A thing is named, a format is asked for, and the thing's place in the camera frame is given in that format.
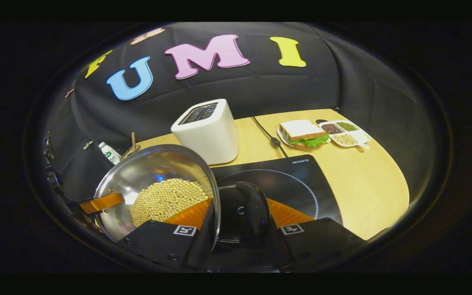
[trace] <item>blue letter u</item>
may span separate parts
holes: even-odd
[[[140,58],[133,62],[130,66],[131,69],[136,69],[136,72],[139,76],[139,84],[136,87],[129,88],[129,86],[127,86],[127,83],[123,78],[123,73],[125,73],[125,70],[121,70],[110,76],[110,78],[107,80],[107,84],[110,85],[114,95],[116,95],[118,99],[130,100],[147,91],[147,89],[152,84],[152,73],[150,72],[147,64],[149,59],[150,56]]]

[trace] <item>pan handle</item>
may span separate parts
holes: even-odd
[[[264,237],[270,227],[270,209],[265,194],[256,185],[248,182],[237,182],[236,189],[247,196],[243,207],[249,222],[250,239]]]

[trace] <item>pink letter m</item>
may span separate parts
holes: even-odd
[[[236,45],[237,35],[220,35],[210,39],[205,50],[201,50],[191,44],[181,44],[167,49],[165,54],[172,54],[178,73],[176,79],[185,79],[196,75],[199,70],[191,66],[191,62],[209,71],[214,64],[216,54],[220,57],[218,67],[233,68],[248,64],[250,61],[244,58]]]

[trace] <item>white bottle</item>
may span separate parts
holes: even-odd
[[[105,142],[100,143],[99,148],[103,155],[105,155],[105,157],[109,159],[112,164],[117,165],[120,162],[120,154],[118,154],[117,151],[114,151],[114,149],[108,146]]]

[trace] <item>black cable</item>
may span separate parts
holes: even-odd
[[[256,124],[260,127],[261,130],[265,131],[265,133],[267,133],[267,135],[270,137],[270,141],[275,145],[277,146],[279,149],[281,149],[281,152],[283,153],[283,155],[288,158],[289,156],[287,156],[287,154],[285,153],[285,151],[283,150],[283,148],[281,147],[281,142],[279,142],[279,140],[273,136],[271,136],[267,130],[265,130],[265,128],[258,122],[258,120],[256,120],[256,118],[254,116],[251,116],[251,118],[256,122]]]

